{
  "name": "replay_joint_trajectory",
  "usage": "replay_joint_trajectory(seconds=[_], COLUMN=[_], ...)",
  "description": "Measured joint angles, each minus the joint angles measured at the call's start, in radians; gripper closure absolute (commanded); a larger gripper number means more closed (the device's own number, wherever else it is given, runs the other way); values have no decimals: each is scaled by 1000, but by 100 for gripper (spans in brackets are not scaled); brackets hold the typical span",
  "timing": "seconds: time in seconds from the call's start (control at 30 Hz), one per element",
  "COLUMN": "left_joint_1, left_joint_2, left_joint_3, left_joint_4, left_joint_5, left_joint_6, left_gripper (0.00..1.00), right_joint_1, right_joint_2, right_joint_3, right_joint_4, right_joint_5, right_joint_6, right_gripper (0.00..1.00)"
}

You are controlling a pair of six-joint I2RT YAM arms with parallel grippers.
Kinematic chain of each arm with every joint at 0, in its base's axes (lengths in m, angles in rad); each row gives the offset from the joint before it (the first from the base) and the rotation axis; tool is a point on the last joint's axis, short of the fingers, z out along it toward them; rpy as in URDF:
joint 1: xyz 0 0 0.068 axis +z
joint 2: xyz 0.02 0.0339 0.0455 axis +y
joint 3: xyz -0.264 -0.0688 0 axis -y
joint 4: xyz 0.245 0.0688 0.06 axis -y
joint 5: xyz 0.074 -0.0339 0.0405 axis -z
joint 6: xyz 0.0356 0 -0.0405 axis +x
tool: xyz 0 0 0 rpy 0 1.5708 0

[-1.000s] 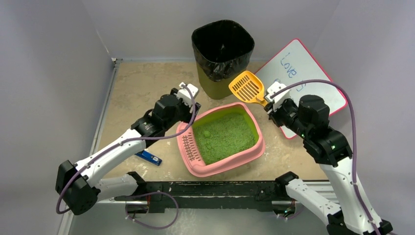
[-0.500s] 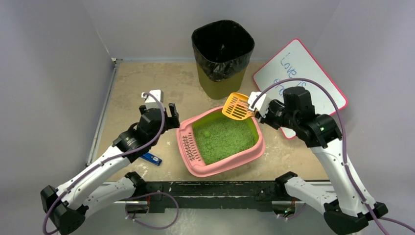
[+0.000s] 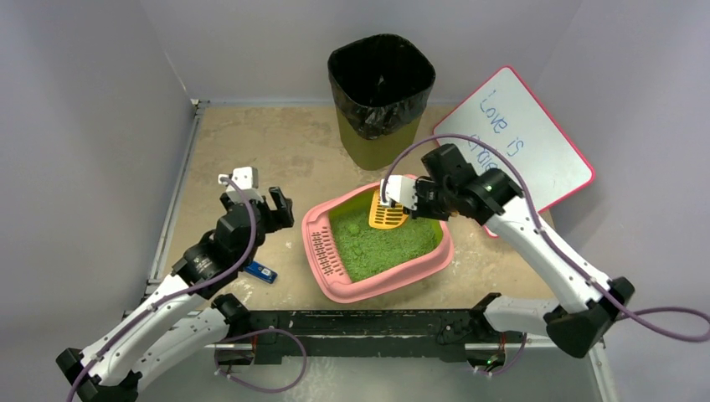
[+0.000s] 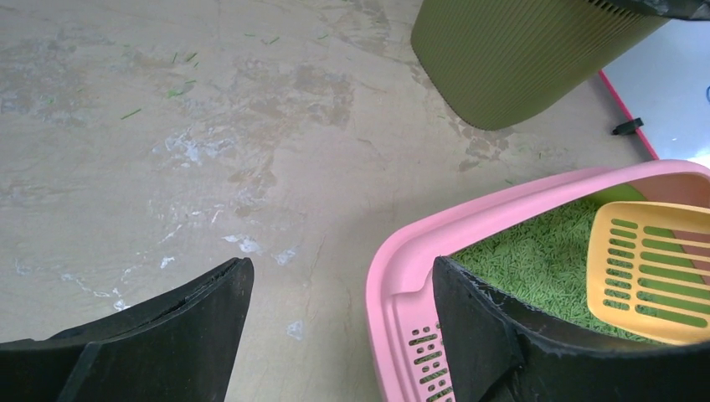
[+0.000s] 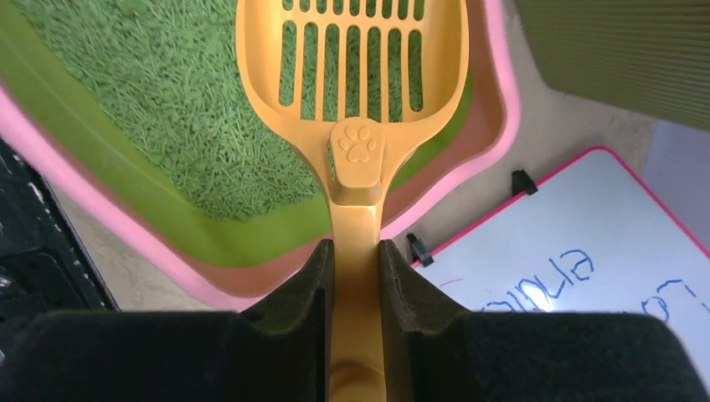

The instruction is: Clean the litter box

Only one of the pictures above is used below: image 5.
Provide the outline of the pink and green litter box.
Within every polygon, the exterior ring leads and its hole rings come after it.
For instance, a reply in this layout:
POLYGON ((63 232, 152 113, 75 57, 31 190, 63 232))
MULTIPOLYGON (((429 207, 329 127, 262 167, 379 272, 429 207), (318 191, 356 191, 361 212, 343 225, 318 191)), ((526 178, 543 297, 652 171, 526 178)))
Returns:
MULTIPOLYGON (((468 4, 473 86, 456 138, 390 191, 382 236, 403 233, 443 197, 497 162, 521 120, 501 1, 468 4)), ((244 310, 298 271, 328 232, 322 198, 242 224, 196 209, 152 165, 44 45, 1 4, 1 137, 56 188, 187 294, 244 310)))

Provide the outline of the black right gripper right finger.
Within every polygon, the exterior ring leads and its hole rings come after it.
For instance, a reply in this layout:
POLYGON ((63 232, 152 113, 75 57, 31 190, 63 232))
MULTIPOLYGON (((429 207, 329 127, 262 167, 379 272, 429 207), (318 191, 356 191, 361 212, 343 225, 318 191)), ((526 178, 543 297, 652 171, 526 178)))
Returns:
POLYGON ((683 346, 629 313, 471 312, 378 246, 390 401, 706 401, 683 346))

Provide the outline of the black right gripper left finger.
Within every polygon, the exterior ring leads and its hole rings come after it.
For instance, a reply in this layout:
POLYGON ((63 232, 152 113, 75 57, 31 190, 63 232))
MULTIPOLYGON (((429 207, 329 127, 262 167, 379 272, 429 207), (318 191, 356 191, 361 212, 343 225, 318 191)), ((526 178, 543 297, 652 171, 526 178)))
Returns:
POLYGON ((4 401, 324 401, 333 245, 242 312, 51 312, 15 338, 4 401))

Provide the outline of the yellow litter scoop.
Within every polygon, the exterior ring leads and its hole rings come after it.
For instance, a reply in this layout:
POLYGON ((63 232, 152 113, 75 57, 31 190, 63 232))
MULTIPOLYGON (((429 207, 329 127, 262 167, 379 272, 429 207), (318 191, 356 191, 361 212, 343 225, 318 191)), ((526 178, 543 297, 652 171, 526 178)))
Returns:
POLYGON ((409 2, 369 12, 280 1, 241 1, 235 49, 245 94, 258 117, 289 142, 317 176, 328 204, 334 244, 329 347, 331 401, 384 401, 383 330, 378 294, 378 243, 383 205, 398 170, 452 118, 469 65, 463 1, 409 2), (317 29, 316 106, 324 106, 326 32, 338 30, 337 119, 321 110, 301 118, 304 39, 317 29), (400 32, 403 119, 367 116, 368 34, 400 32))

